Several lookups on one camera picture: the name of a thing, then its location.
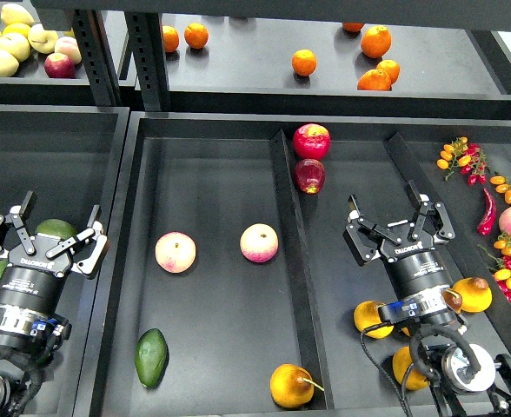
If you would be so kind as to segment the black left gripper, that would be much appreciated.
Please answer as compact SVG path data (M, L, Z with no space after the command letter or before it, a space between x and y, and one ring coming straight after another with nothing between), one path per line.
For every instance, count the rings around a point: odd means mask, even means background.
M29 190L21 204L10 208L7 215L0 215L0 256L7 256L10 266L29 268L66 277L70 272L93 279L108 251L108 237L103 235L99 222L101 207L95 204L87 227L66 240L56 236L38 234L31 240L26 222L37 201L37 195ZM15 229L21 245L10 252L4 247L6 235Z

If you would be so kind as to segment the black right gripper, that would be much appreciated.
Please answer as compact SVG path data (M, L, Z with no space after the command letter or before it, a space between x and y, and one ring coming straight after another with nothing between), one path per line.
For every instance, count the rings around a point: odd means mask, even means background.
M421 193L415 182L407 182L407 196L415 209L413 220L381 226L366 218L360 211L356 195L348 198L348 225L343 237L360 266L383 259L387 263L398 262L411 255L432 251L436 244L446 244L455 238L451 222L434 222L435 231L423 228L428 218L430 199Z

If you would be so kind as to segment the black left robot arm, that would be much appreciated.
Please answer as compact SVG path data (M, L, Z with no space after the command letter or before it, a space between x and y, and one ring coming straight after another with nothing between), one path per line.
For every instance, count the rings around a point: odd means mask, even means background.
M95 277L109 249L94 205L84 230L31 233L26 222L37 196L0 215L0 416L19 416L37 395L44 369L68 340L71 325L56 313L70 274Z

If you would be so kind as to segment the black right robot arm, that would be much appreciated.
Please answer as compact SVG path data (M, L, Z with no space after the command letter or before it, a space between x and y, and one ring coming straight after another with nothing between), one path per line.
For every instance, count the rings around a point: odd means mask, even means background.
M511 416L511 357L492 357L466 341L466 320L445 300L451 280L436 248L455 238L448 212L413 182L406 192L413 218L386 226L365 218L355 195L348 199L343 237L359 265L383 262L396 295L394 302L378 307L378 323L360 335L388 326L409 331L411 363L403 376L416 370L426 378L438 415L463 416L461 397L484 393L493 408L490 415Z

